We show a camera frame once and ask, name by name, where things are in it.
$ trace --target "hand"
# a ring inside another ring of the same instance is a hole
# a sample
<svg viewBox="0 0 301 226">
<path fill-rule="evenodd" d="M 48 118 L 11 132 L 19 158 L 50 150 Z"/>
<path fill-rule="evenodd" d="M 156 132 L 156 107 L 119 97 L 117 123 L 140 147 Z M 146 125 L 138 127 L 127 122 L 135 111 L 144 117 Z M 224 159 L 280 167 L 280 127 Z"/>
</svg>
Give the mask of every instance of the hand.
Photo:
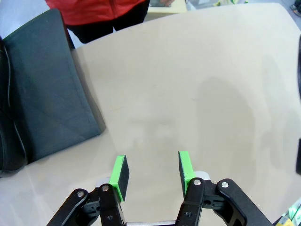
<svg viewBox="0 0 301 226">
<path fill-rule="evenodd" d="M 160 2 L 161 2 L 161 3 L 164 3 L 164 5 L 165 5 L 166 7 L 168 7 L 168 6 L 171 5 L 171 3 L 174 2 L 174 0 L 161 0 Z"/>
</svg>

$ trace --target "red jacket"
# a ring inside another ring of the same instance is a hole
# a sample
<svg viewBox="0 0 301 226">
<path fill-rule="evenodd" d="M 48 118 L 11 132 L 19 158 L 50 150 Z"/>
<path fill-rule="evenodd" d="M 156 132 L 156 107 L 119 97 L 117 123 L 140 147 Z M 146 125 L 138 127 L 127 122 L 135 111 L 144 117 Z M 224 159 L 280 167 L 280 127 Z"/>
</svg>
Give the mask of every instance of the red jacket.
<svg viewBox="0 0 301 226">
<path fill-rule="evenodd" d="M 57 8 L 67 25 L 108 21 L 127 13 L 144 0 L 46 0 L 50 8 Z"/>
</svg>

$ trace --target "screw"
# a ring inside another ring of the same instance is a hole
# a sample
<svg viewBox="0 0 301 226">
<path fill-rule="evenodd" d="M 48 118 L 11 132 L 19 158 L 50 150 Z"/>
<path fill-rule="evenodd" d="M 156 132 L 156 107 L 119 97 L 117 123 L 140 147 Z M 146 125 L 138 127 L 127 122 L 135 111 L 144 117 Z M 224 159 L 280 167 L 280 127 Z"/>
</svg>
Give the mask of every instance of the screw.
<svg viewBox="0 0 301 226">
<path fill-rule="evenodd" d="M 103 190 L 104 192 L 108 191 L 108 190 L 109 190 L 109 186 L 107 186 L 107 185 L 103 186 L 103 187 L 102 187 L 102 190 Z"/>
<path fill-rule="evenodd" d="M 201 181 L 198 180 L 198 179 L 196 179 L 196 180 L 193 181 L 193 183 L 194 183 L 194 185 L 200 185 L 200 184 L 201 184 Z"/>
<path fill-rule="evenodd" d="M 227 182 L 222 182 L 222 187 L 229 187 Z"/>
<path fill-rule="evenodd" d="M 78 196 L 78 197 L 82 197 L 83 195 L 84 195 L 84 192 L 83 192 L 83 191 L 77 192 L 77 196 Z"/>
</svg>

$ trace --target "white table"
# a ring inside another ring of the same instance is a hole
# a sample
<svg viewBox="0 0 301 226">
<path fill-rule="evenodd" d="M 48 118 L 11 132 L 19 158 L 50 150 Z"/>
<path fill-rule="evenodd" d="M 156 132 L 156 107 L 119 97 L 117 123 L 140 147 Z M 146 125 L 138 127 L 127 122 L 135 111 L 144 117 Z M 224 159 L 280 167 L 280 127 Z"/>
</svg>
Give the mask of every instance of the white table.
<svg viewBox="0 0 301 226">
<path fill-rule="evenodd" d="M 46 225 L 72 190 L 109 176 L 118 154 L 130 168 L 126 220 L 175 219 L 180 150 L 276 220 L 301 194 L 299 35 L 280 5 L 246 4 L 164 17 L 75 50 L 107 130 L 0 179 L 0 225 Z M 200 225 L 224 223 L 203 210 Z"/>
</svg>

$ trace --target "green gripper pad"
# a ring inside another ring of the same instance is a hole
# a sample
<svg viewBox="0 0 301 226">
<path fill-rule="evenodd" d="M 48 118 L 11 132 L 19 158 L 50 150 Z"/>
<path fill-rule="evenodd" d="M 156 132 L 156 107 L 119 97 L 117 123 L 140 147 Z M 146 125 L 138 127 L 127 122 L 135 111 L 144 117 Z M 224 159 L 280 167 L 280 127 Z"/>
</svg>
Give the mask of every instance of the green gripper pad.
<svg viewBox="0 0 301 226">
<path fill-rule="evenodd" d="M 117 190 L 121 202 L 126 199 L 129 176 L 130 171 L 127 165 L 127 157 L 125 155 L 118 155 L 114 164 L 109 184 Z"/>
<path fill-rule="evenodd" d="M 191 179 L 196 177 L 192 168 L 189 153 L 187 151 L 179 152 L 179 171 L 182 183 L 183 196 L 185 197 L 188 183 Z"/>
</svg>

